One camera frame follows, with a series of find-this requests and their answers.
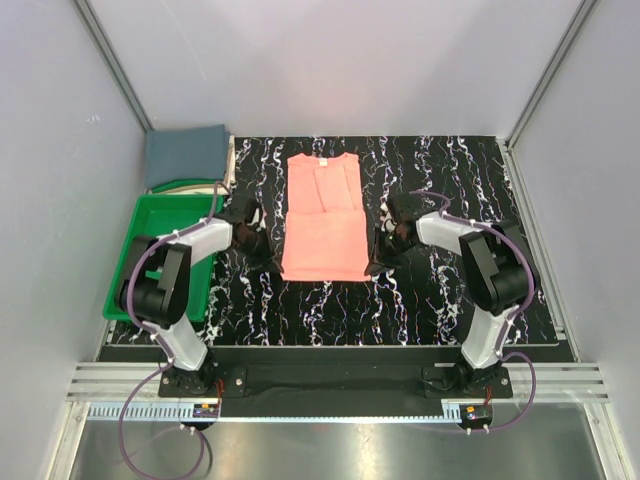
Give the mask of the pink t-shirt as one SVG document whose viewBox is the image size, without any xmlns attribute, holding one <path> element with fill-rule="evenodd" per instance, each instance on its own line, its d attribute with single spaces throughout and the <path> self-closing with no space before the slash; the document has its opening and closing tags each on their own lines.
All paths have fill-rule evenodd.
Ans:
<svg viewBox="0 0 640 480">
<path fill-rule="evenodd" d="M 359 157 L 287 160 L 283 279 L 366 282 L 367 221 Z"/>
</svg>

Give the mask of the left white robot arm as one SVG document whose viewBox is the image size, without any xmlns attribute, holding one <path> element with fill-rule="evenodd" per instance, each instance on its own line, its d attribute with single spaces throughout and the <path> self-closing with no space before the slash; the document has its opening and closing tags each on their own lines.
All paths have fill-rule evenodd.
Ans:
<svg viewBox="0 0 640 480">
<path fill-rule="evenodd" d="M 131 241 L 114 303 L 147 331 L 167 357 L 163 378 L 196 396 L 215 386 L 212 351 L 198 337 L 186 309 L 191 269 L 213 254 L 235 250 L 258 272 L 281 273 L 266 225 L 254 198 L 235 196 L 219 213 L 161 236 Z"/>
</svg>

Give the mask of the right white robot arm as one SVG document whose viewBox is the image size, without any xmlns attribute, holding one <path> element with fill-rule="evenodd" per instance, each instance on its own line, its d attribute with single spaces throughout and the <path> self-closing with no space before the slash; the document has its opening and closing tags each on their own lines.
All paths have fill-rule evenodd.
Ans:
<svg viewBox="0 0 640 480">
<path fill-rule="evenodd" d="M 491 224 L 457 217 L 448 212 L 450 205 L 446 196 L 428 191 L 390 197 L 381 205 L 365 273 L 374 276 L 397 268 L 400 257 L 417 246 L 435 246 L 460 256 L 474 303 L 471 326 L 459 359 L 424 383 L 433 391 L 457 389 L 472 397 L 499 373 L 508 333 L 532 303 L 540 280 L 516 222 Z"/>
</svg>

